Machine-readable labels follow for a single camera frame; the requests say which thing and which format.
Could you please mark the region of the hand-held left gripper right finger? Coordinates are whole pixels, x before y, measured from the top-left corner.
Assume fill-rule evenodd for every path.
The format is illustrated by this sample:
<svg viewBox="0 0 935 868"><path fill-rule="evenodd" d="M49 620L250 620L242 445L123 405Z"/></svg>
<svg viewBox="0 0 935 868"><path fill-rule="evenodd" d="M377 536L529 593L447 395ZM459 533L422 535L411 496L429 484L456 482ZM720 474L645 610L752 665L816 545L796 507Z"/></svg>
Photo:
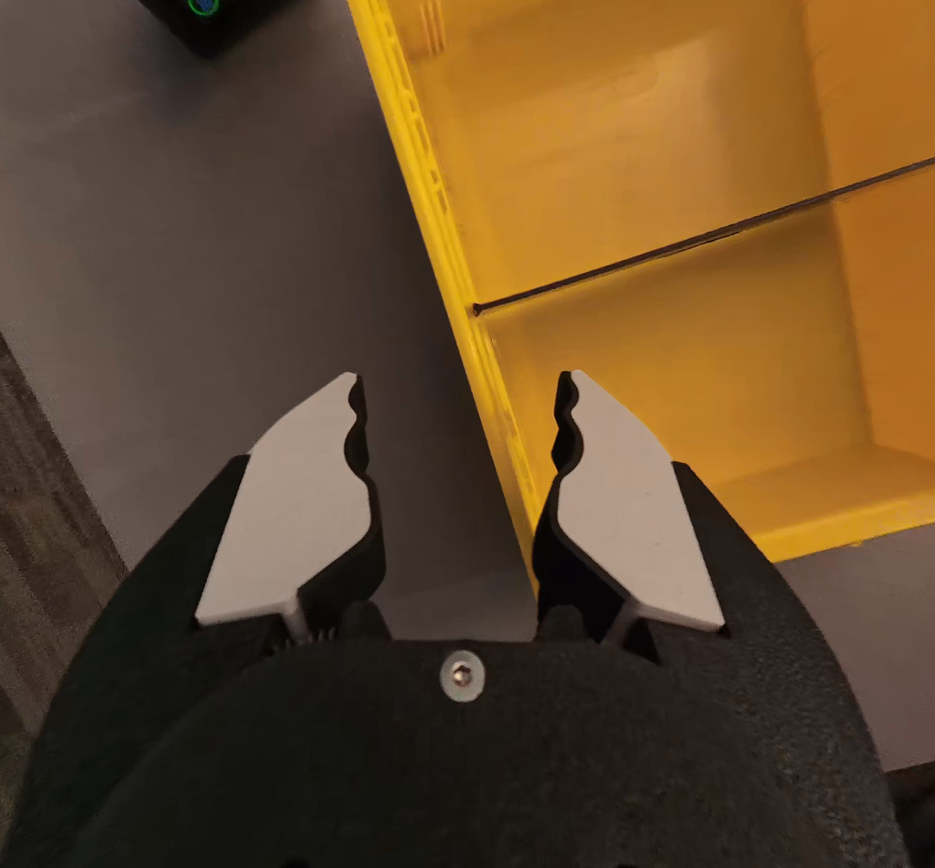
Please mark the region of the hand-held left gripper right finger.
<svg viewBox="0 0 935 868"><path fill-rule="evenodd" d="M555 392L555 477L532 570L540 625L574 609L596 643L638 621L705 633L726 625L672 458L655 434L581 370Z"/></svg>

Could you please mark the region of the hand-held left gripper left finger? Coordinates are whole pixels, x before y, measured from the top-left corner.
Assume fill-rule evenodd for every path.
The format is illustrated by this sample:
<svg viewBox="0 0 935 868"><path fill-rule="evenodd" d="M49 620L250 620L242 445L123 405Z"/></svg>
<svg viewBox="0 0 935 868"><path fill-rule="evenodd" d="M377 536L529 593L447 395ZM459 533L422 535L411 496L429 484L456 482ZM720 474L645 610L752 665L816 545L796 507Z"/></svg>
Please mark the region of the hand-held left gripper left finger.
<svg viewBox="0 0 935 868"><path fill-rule="evenodd" d="M200 626L278 616L308 642L377 592L386 559L367 423L363 380L344 372L256 441L194 613Z"/></svg>

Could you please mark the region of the yellow plastic bin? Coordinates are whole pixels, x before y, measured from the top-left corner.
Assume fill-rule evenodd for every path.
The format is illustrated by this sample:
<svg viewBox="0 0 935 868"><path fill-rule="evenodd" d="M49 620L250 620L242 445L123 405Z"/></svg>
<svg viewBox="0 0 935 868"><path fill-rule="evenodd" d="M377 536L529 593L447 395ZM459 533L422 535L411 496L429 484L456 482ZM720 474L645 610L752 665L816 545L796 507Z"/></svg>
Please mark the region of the yellow plastic bin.
<svg viewBox="0 0 935 868"><path fill-rule="evenodd" d="M347 0L526 560L582 369L774 562L933 524L933 0Z"/></svg>

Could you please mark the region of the black bin divider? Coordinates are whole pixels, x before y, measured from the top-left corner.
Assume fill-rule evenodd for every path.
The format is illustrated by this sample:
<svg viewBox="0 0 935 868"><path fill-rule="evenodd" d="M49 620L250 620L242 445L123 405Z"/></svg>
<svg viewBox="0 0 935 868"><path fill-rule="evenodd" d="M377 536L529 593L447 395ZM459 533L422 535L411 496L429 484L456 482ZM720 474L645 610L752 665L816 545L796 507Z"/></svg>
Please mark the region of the black bin divider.
<svg viewBox="0 0 935 868"><path fill-rule="evenodd" d="M559 292L578 284L597 280L602 277L637 266L647 265L664 258L675 256L677 254L684 254L702 246L718 243L734 238L743 233L758 230L779 220L788 219L803 212L824 207L825 205L829 205L844 196L856 194L877 185L889 183L891 181L898 180L903 177L913 175L914 173L931 169L933 167L934 156L929 156L921 160L906 164L905 166L900 166L899 168L895 168L893 170L888 170L859 181L832 188L816 196L810 196L799 201L788 203L781 207L770 209L754 216L738 220L737 222L719 226L678 242L673 242L664 246L653 248L652 250L626 257L607 265L586 270L557 281L541 284L527 290L521 290L520 292L510 294L506 297L484 302L476 301L472 304L471 311L474 317L480 317L485 313L490 313L507 308L509 306L514 306L524 301L529 301L531 299Z"/></svg>

